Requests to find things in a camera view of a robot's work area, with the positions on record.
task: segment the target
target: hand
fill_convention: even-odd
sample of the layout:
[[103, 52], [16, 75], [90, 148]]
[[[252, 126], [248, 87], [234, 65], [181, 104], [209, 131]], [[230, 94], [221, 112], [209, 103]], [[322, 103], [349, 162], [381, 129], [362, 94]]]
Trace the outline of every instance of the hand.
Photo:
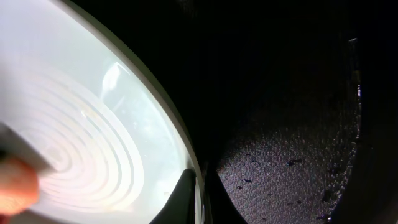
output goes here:
[[39, 181], [25, 162], [0, 152], [0, 224], [21, 213], [39, 198]]

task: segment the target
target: white plastic disc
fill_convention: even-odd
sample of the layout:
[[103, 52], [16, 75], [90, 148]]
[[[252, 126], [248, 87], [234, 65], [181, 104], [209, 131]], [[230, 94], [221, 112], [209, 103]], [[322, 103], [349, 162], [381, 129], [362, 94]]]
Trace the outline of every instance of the white plastic disc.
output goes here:
[[33, 212], [62, 223], [149, 223], [183, 170], [198, 173], [147, 76], [66, 5], [1, 1], [0, 33], [0, 121], [54, 169], [40, 177]]

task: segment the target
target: curved rim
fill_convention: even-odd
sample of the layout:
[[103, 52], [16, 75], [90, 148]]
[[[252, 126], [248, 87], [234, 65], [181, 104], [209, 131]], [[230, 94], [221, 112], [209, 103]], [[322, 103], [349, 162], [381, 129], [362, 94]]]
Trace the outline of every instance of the curved rim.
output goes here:
[[203, 178], [201, 176], [200, 166], [196, 159], [195, 152], [192, 147], [192, 140], [190, 139], [187, 127], [185, 126], [182, 117], [177, 111], [177, 108], [175, 107], [173, 101], [170, 99], [169, 95], [166, 93], [166, 91], [156, 79], [156, 77], [152, 74], [152, 72], [138, 58], [138, 56], [132, 50], [130, 50], [130, 48], [125, 43], [123, 43], [118, 37], [116, 37], [116, 35], [114, 35], [108, 28], [100, 23], [100, 21], [95, 19], [88, 12], [77, 6], [75, 3], [71, 2], [71, 0], [61, 0], [61, 4], [66, 6], [61, 8], [62, 11], [64, 11], [68, 15], [80, 17], [81, 20], [78, 22], [83, 27], [88, 28], [88, 30], [96, 38], [98, 38], [105, 46], [107, 46], [110, 51], [117, 55], [119, 59], [134, 72], [134, 74], [140, 79], [144, 86], [161, 105], [166, 115], [170, 118], [172, 124], [175, 126], [175, 129], [182, 138], [185, 147], [187, 148], [188, 155], [190, 156], [189, 159], [192, 161], [192, 168], [196, 173], [198, 181], [197, 184], [200, 190], [199, 208], [201, 209], [203, 207], [204, 184]]

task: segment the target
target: textured black surface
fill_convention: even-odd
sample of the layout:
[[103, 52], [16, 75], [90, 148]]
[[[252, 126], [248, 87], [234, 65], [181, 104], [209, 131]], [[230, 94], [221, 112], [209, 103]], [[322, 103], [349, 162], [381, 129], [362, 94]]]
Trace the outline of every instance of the textured black surface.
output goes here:
[[[236, 131], [218, 173], [248, 223], [322, 223], [317, 217], [334, 209], [351, 173], [358, 117], [325, 109], [306, 126], [269, 130], [264, 118], [253, 115]], [[307, 108], [288, 116], [297, 110]], [[290, 166], [292, 159], [302, 162]]]

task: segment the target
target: black surface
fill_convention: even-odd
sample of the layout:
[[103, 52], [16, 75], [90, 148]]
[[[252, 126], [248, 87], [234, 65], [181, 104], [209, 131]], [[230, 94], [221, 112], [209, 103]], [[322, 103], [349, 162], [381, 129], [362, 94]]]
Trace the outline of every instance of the black surface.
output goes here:
[[[75, 2], [127, 44], [173, 99], [199, 162], [211, 161], [206, 188], [215, 223], [237, 223], [234, 205], [249, 223], [323, 223], [341, 187], [347, 190], [333, 223], [370, 223], [394, 206], [393, 7], [383, 1]], [[352, 144], [359, 115], [352, 69], [358, 68], [347, 44], [354, 37], [363, 116], [361, 140]], [[363, 150], [350, 186], [356, 146]]]
[[195, 171], [185, 169], [166, 204], [150, 224], [194, 224], [195, 179]]

